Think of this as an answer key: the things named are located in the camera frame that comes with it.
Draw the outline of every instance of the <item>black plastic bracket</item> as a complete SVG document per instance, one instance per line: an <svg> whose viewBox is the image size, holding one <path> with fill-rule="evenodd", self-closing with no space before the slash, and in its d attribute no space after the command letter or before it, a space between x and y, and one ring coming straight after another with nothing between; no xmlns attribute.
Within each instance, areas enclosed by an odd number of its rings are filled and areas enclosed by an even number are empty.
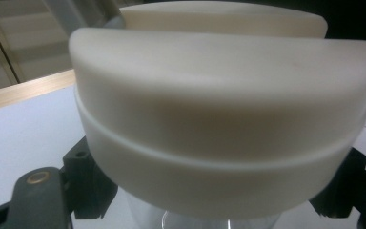
<svg viewBox="0 0 366 229"><path fill-rule="evenodd" d="M352 149L331 183L310 202L329 218L347 218L353 207L360 213L359 229L366 229L366 156Z"/></svg>
<svg viewBox="0 0 366 229"><path fill-rule="evenodd" d="M64 157L64 167L41 168L21 176L9 203L0 206L0 228L70 229L77 219L103 218L117 185L96 165L86 138Z"/></svg>

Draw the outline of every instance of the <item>wooden shelf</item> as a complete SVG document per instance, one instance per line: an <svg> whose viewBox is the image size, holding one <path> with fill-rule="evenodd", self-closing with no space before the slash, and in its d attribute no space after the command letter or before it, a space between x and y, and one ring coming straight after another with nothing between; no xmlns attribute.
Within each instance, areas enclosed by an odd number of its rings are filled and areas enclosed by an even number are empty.
<svg viewBox="0 0 366 229"><path fill-rule="evenodd" d="M0 89L0 108L66 88L74 82L74 71L69 70Z"/></svg>

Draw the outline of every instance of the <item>white surface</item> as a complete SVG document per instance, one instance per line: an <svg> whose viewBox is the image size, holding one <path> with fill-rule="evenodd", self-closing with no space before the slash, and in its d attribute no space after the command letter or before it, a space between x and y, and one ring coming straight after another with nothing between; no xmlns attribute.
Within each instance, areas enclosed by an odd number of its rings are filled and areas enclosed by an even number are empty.
<svg viewBox="0 0 366 229"><path fill-rule="evenodd" d="M45 166L62 166L62 156L84 135L73 98L73 87L0 109L0 204L9 201L13 184L26 172ZM366 128L356 142L366 154ZM309 203L285 212L276 229L356 228L350 219L318 216ZM104 219L75 220L76 229L137 229L123 192Z"/></svg>

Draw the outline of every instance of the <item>transparent tube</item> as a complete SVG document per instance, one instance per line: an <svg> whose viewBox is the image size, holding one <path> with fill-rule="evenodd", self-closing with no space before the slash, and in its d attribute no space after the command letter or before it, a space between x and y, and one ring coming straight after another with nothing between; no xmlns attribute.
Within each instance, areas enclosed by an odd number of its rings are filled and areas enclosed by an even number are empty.
<svg viewBox="0 0 366 229"><path fill-rule="evenodd" d="M127 194L132 217L139 229L271 229L280 214L259 219L199 219L166 211Z"/></svg>

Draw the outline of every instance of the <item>brass screw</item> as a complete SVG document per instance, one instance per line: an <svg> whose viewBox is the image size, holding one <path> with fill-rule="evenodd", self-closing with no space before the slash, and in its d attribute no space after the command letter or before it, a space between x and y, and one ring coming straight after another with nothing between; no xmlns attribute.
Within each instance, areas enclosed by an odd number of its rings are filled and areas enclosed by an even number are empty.
<svg viewBox="0 0 366 229"><path fill-rule="evenodd" d="M33 175L30 175L27 179L27 183L29 184L37 184L42 183L50 178L50 173L47 171L38 172Z"/></svg>

